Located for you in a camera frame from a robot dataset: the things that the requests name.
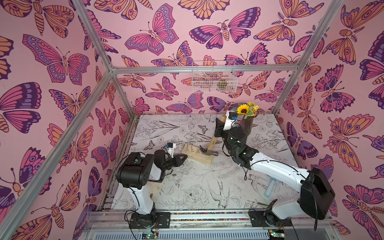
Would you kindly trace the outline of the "small wooden nail block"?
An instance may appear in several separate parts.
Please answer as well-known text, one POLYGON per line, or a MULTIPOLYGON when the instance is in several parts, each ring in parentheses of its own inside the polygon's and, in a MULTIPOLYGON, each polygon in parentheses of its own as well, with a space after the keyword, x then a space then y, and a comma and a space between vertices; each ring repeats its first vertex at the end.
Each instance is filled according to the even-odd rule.
POLYGON ((210 166, 214 159, 214 155, 205 155, 203 152, 201 152, 199 147, 189 144, 184 145, 182 154, 187 155, 188 160, 192 160, 207 166, 210 166))

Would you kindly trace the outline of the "wooden handled claw hammer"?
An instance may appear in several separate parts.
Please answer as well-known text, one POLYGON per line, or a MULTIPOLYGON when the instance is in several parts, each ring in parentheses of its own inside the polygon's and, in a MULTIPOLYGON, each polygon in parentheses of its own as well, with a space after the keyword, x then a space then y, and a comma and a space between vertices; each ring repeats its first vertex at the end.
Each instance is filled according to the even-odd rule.
MULTIPOLYGON (((216 118, 215 128, 220 127, 221 125, 224 125, 226 119, 227 119, 227 117, 225 115, 222 115, 220 117, 220 119, 216 118)), ((219 155, 219 153, 217 151, 213 150, 213 148, 214 148, 214 146, 218 140, 218 138, 216 137, 216 132, 217 132, 217 130, 215 130, 215 133, 214 133, 213 137, 211 138, 211 142, 207 148, 203 148, 202 146, 199 147, 201 154, 203 154, 205 156, 214 156, 214 157, 219 155)))

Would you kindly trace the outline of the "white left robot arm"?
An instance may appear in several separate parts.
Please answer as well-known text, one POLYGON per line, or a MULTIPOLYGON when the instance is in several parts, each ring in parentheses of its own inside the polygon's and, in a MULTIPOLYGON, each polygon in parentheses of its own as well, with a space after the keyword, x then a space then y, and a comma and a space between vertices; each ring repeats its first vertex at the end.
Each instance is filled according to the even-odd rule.
POLYGON ((133 196, 138 214, 148 215, 155 209, 147 183, 161 183, 166 171, 180 167, 187 158, 186 154, 171 155, 164 150, 157 150, 154 154, 133 152, 122 159, 116 179, 133 196))

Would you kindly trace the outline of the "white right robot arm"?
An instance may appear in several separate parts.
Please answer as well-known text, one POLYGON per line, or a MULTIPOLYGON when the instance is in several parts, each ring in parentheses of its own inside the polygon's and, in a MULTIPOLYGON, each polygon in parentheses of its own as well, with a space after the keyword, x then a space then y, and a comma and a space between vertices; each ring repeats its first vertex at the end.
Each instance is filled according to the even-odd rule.
POLYGON ((268 225, 275 226, 280 220, 300 215, 316 221, 326 218, 336 194, 322 170, 297 168, 249 147, 247 135, 231 119, 225 122, 216 119, 215 137, 223 139, 234 163, 246 170, 263 173, 298 193, 284 200, 273 200, 268 205, 264 212, 268 225))

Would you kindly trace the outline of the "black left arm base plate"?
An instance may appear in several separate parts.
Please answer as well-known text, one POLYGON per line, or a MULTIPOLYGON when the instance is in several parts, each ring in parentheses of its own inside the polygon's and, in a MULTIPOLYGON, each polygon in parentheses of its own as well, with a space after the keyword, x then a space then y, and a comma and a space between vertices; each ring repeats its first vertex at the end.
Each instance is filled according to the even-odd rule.
POLYGON ((131 229, 168 229, 171 223, 170 212, 159 212, 147 215, 133 213, 130 219, 131 229))

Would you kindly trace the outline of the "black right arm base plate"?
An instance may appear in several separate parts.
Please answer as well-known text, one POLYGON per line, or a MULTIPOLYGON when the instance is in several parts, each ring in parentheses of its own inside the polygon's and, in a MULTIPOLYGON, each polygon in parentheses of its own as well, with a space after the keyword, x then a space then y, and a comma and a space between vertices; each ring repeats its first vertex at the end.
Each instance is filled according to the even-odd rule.
POLYGON ((265 210, 249 210, 248 211, 252 227, 292 227, 290 219, 280 220, 273 214, 266 213, 265 210))

